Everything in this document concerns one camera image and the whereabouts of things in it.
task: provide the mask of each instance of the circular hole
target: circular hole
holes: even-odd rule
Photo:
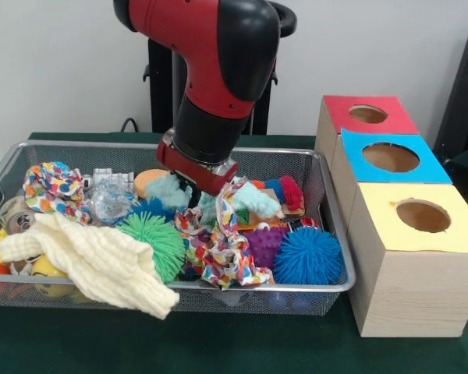
[[[366,123],[382,123],[388,117],[380,108],[371,105],[354,105],[349,113],[357,121]]]
[[[442,232],[451,225],[451,218],[442,207],[424,200],[401,201],[397,204],[397,215],[419,231]]]
[[[406,173],[420,164],[420,158],[412,150],[399,144],[371,144],[362,150],[362,155],[375,167],[393,173]]]

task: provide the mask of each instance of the metal basket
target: metal basket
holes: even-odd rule
[[[82,174],[94,168],[114,172],[159,168],[153,144],[27,141],[13,147],[0,163],[0,207],[22,188],[29,167],[45,161],[62,161]],[[232,157],[238,175],[268,180],[291,175],[303,190],[306,215],[334,232],[342,246],[341,276],[333,285],[263,284],[219,291],[201,281],[172,282],[180,293],[176,311],[307,314],[323,316],[339,293],[349,290],[355,272],[345,228],[324,158],[310,150],[236,148]],[[0,305],[49,308],[115,309],[86,299],[68,278],[0,275]]]

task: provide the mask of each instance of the wooden cube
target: wooden cube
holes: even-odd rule
[[[349,292],[362,337],[458,337],[468,320],[468,206],[452,185],[359,183]]]
[[[397,97],[324,96],[315,150],[332,168],[342,129],[368,134],[419,134]]]
[[[451,184],[421,136],[359,134],[345,129],[336,143],[331,176],[346,225],[357,182]]]

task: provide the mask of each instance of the yellow box lid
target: yellow box lid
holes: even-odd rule
[[[359,183],[385,249],[468,253],[468,204],[452,185]]]

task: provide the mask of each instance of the green table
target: green table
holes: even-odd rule
[[[31,139],[153,143],[156,134],[40,134]],[[305,136],[243,137],[240,146],[313,148]],[[459,339],[364,339],[346,295],[326,317],[0,308],[0,374],[464,373]]]

